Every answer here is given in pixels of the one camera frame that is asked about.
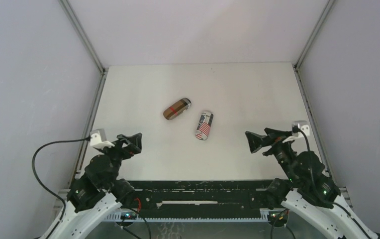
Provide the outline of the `flag print glasses case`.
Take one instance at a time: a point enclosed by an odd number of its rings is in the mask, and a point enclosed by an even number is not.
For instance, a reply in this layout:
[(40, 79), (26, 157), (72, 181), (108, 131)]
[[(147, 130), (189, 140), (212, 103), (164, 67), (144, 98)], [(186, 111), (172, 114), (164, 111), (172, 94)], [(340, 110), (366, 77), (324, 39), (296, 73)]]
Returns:
[(196, 131), (195, 131), (196, 139), (207, 140), (210, 130), (211, 130), (213, 117), (214, 117), (214, 114), (210, 111), (203, 111), (201, 113)]

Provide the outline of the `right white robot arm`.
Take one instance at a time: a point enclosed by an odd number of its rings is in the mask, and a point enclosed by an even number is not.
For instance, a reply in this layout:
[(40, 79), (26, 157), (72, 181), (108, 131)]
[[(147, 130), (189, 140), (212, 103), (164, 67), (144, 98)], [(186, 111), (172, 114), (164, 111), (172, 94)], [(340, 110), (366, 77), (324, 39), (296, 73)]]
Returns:
[(276, 178), (266, 190), (270, 209), (283, 206), (328, 239), (380, 239), (348, 205), (340, 188), (324, 174), (325, 165), (311, 150), (306, 122), (294, 122), (290, 131), (265, 128), (264, 135), (246, 131), (249, 149), (274, 156), (287, 179)]

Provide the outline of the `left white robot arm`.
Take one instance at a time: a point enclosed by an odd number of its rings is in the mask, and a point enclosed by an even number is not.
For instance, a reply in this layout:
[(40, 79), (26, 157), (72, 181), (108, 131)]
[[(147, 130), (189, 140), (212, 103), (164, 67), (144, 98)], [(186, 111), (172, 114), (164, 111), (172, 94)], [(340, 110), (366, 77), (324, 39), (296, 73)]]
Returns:
[(32, 157), (35, 179), (63, 204), (43, 239), (84, 239), (108, 215), (135, 198), (134, 187), (118, 176), (122, 162), (141, 153), (142, 134), (119, 134), (115, 141), (108, 141), (104, 129), (96, 129), (79, 141), (89, 142), (99, 154), (90, 160), (82, 176), (71, 183), (65, 199), (45, 186), (37, 175), (35, 163), (39, 151)]

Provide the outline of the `brown striped glasses case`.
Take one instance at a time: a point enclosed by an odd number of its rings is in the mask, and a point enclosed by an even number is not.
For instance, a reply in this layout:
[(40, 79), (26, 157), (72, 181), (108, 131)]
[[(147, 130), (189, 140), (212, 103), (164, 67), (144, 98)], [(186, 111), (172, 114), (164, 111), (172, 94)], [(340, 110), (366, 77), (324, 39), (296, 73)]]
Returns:
[(166, 120), (173, 120), (190, 107), (191, 100), (188, 98), (182, 98), (170, 105), (169, 107), (167, 107), (163, 112), (163, 116)]

